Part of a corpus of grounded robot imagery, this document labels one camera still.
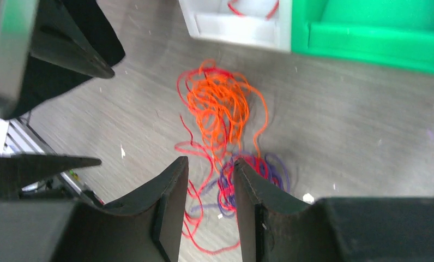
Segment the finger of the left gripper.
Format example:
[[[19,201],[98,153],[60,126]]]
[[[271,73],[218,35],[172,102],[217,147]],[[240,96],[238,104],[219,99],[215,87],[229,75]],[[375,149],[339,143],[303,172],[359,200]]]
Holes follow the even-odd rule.
[[[99,158],[61,154],[14,154],[0,156],[0,198],[8,198],[23,187],[70,169],[101,165]]]

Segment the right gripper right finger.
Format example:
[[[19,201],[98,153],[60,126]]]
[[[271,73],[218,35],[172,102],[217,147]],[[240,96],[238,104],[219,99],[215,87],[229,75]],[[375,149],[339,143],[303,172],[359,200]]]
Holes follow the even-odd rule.
[[[434,261],[434,198],[305,203],[245,160],[233,172],[243,261]]]

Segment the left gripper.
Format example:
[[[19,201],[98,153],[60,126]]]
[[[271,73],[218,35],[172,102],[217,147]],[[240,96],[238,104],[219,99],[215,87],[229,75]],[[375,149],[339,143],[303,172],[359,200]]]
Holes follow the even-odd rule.
[[[7,118],[20,99],[28,53],[94,78],[114,77],[111,66],[95,51],[61,1],[2,0],[0,118]]]

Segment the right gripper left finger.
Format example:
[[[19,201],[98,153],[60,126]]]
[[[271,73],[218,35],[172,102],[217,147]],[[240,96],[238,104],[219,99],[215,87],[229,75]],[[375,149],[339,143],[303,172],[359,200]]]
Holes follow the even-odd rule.
[[[102,207],[79,198],[0,199],[0,261],[177,261],[189,161]]]

